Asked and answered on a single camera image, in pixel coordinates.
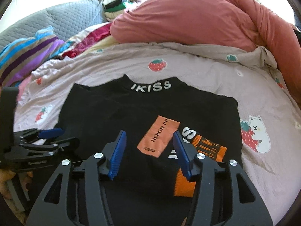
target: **blue gripper pad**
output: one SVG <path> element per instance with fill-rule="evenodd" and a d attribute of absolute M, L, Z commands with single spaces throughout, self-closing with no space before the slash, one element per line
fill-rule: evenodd
<path fill-rule="evenodd" d="M 176 151 L 177 157 L 178 157 L 178 162 L 181 167 L 183 176 L 189 181 L 192 174 L 190 171 L 190 166 L 189 166 L 189 158 L 186 154 L 186 151 L 184 149 L 184 145 L 191 145 L 191 144 L 186 144 L 183 141 L 183 138 L 179 131 L 174 132 L 173 134 L 173 146 Z"/>
<path fill-rule="evenodd" d="M 56 138 L 64 134 L 64 131 L 61 128 L 54 128 L 49 130 L 43 130 L 39 133 L 40 139 L 50 139 Z"/>
<path fill-rule="evenodd" d="M 121 131 L 116 139 L 117 145 L 110 159 L 110 170 L 108 177 L 113 180 L 117 176 L 123 153 L 126 147 L 126 132 Z"/>

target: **striped blanket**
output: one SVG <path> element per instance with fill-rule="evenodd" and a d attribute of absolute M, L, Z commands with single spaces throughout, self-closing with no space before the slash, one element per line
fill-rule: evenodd
<path fill-rule="evenodd" d="M 37 31 L 34 37 L 13 41 L 0 52 L 0 86 L 17 86 L 42 63 L 69 46 L 58 39 L 52 26 Z"/>

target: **yellow fabric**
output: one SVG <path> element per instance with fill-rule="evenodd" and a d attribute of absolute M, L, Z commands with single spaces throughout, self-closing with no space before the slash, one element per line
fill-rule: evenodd
<path fill-rule="evenodd" d="M 87 54 L 93 51 L 97 51 L 100 49 L 104 49 L 113 45 L 117 45 L 119 44 L 115 38 L 113 36 L 108 36 L 104 39 L 102 39 L 101 41 L 99 41 L 98 43 L 96 43 L 95 45 L 93 45 L 92 47 L 90 47 L 89 49 L 87 49 L 86 51 L 84 51 L 82 54 Z"/>

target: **purple stripe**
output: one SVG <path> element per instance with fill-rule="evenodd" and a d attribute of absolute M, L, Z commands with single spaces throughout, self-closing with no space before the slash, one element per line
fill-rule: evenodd
<path fill-rule="evenodd" d="M 20 57 L 18 57 L 14 62 L 12 62 L 6 69 L 5 71 L 2 73 L 1 77 L 0 77 L 0 85 L 2 85 L 4 79 L 9 75 L 9 73 L 16 68 L 19 64 L 21 64 L 24 60 L 26 60 L 27 58 L 29 58 L 30 56 L 34 55 L 35 53 L 37 53 L 38 51 L 40 51 L 43 47 L 46 47 L 49 43 L 57 40 L 58 37 L 53 37 L 50 38 L 42 43 L 40 43 L 39 45 L 37 45 L 36 47 L 26 51 L 25 53 L 23 53 Z"/>
<path fill-rule="evenodd" d="M 45 57 L 49 56 L 58 46 L 63 45 L 64 43 L 65 42 L 63 40 L 56 40 L 48 50 L 40 53 L 36 58 L 26 64 L 5 85 L 10 86 L 14 82 L 23 80 L 29 73 L 37 69 L 43 63 L 43 59 L 45 60 Z"/>

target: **bed sheet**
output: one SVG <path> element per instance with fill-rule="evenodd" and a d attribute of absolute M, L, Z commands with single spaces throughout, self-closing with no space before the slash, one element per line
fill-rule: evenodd
<path fill-rule="evenodd" d="M 155 70 L 154 60 L 164 61 L 165 67 Z M 172 42 L 120 44 L 73 59 L 49 60 L 32 72 L 16 109 L 14 131 L 52 128 L 75 82 L 96 86 L 127 74 L 134 82 L 150 84 L 176 76 L 200 90 L 238 101 L 243 167 L 276 225 L 301 188 L 301 111 L 276 67 L 273 55 L 263 47 L 247 53 Z M 227 120 L 220 125 L 227 125 Z"/>

